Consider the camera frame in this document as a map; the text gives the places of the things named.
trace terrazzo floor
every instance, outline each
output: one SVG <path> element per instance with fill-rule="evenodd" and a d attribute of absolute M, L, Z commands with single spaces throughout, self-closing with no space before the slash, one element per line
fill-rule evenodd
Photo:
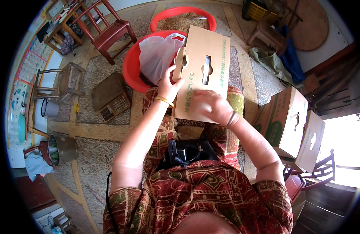
<path fill-rule="evenodd" d="M 245 40 L 253 30 L 255 22 L 242 19 L 241 6 L 206 0 L 200 2 L 174 0 L 172 3 L 156 1 L 123 9 L 117 13 L 122 19 L 131 23 L 136 36 L 140 39 L 149 33 L 149 23 L 155 14 L 177 6 L 193 6 L 209 12 L 217 23 L 215 31 L 231 38 L 229 85 L 238 87 L 244 93 L 244 113 L 254 117 L 254 113 L 251 113 L 252 109 L 248 109 L 247 104 L 252 103 L 250 106 L 257 111 L 258 104 L 269 102 L 271 95 L 281 91 L 284 86 L 275 76 L 252 59 L 248 59 Z M 109 22 L 114 20 L 111 15 L 107 15 L 106 19 Z M 103 30 L 105 25 L 100 23 L 99 26 Z M 126 41 L 115 43 L 109 50 L 110 54 L 115 54 L 125 43 Z M 92 88 L 113 72 L 122 72 L 122 63 L 127 51 L 128 49 L 118 55 L 114 60 L 116 64 L 111 66 L 86 38 L 82 46 L 75 48 L 76 56 L 72 53 L 67 54 L 60 65 L 61 69 L 72 61 L 86 69 L 82 87 L 86 95 L 74 100 L 74 104 L 79 103 L 80 106 L 77 114 L 72 111 L 73 106 L 60 105 L 58 116 L 48 119 L 49 134 L 70 136 L 76 140 L 78 158 L 58 166 L 55 172 L 47 174 L 46 178 L 55 198 L 85 233 L 103 232 L 102 214 L 111 163 L 127 133 L 142 116 L 144 95 L 128 85 L 127 93 L 131 99 L 131 107 L 107 124 L 103 124 L 91 104 Z M 178 134 L 181 139 L 197 138 L 204 125 L 202 122 L 179 119 Z M 238 162 L 241 171 L 251 182 L 254 182 L 256 169 L 241 146 L 238 150 Z"/>

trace cardboard box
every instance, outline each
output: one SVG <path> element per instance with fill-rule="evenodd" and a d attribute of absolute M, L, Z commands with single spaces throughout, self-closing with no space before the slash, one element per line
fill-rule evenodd
<path fill-rule="evenodd" d="M 312 173 L 320 151 L 326 123 L 312 110 L 307 112 L 307 120 L 301 148 L 297 158 L 280 157 L 290 168 Z"/>
<path fill-rule="evenodd" d="M 172 79 L 185 83 L 174 101 L 172 117 L 215 123 L 198 113 L 198 108 L 211 109 L 209 105 L 196 105 L 192 101 L 194 90 L 214 90 L 227 98 L 229 80 L 230 39 L 215 32 L 190 26 L 184 46 L 178 50 Z"/>
<path fill-rule="evenodd" d="M 273 95 L 261 107 L 256 128 L 282 157 L 296 158 L 301 146 L 308 102 L 294 87 Z"/>

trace poster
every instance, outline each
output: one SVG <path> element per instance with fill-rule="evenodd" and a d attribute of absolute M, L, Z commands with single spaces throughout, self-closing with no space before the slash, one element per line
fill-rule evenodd
<path fill-rule="evenodd" d="M 18 69 L 17 77 L 28 83 L 33 83 L 38 69 L 44 70 L 52 49 L 35 37 L 24 54 Z"/>
<path fill-rule="evenodd" d="M 10 97 L 10 105 L 8 108 L 8 143 L 9 146 L 32 146 L 32 133 L 28 132 L 28 141 L 19 141 L 19 128 L 26 130 L 25 124 L 19 126 L 19 118 L 21 113 L 21 105 L 28 105 L 29 96 L 32 91 L 32 86 L 28 85 L 18 79 L 14 80 L 13 89 Z"/>

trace patterned dress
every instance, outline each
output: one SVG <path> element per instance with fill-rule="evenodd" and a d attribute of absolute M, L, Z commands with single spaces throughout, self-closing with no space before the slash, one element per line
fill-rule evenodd
<path fill-rule="evenodd" d="M 157 95 L 150 89 L 144 99 L 145 112 Z M 227 99 L 242 115 L 244 98 L 236 87 L 228 87 Z M 263 180 L 253 185 L 239 171 L 239 140 L 229 129 L 211 124 L 202 134 L 220 161 L 202 160 L 182 168 L 155 171 L 169 139 L 177 140 L 176 119 L 164 116 L 153 145 L 146 155 L 148 177 L 142 190 L 119 188 L 109 196 L 119 233 L 173 233 L 178 224 L 196 212 L 211 212 L 224 218 L 239 233 L 290 233 L 293 215 L 285 185 Z M 107 208 L 103 233 L 115 233 Z"/>

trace woman's left hand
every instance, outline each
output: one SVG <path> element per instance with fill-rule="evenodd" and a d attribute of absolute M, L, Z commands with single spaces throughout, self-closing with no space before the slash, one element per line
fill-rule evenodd
<path fill-rule="evenodd" d="M 159 81 L 158 96 L 173 102 L 177 92 L 180 90 L 185 79 L 181 78 L 178 82 L 172 84 L 169 80 L 170 73 L 176 68 L 176 65 L 170 66 L 164 73 L 164 76 Z"/>

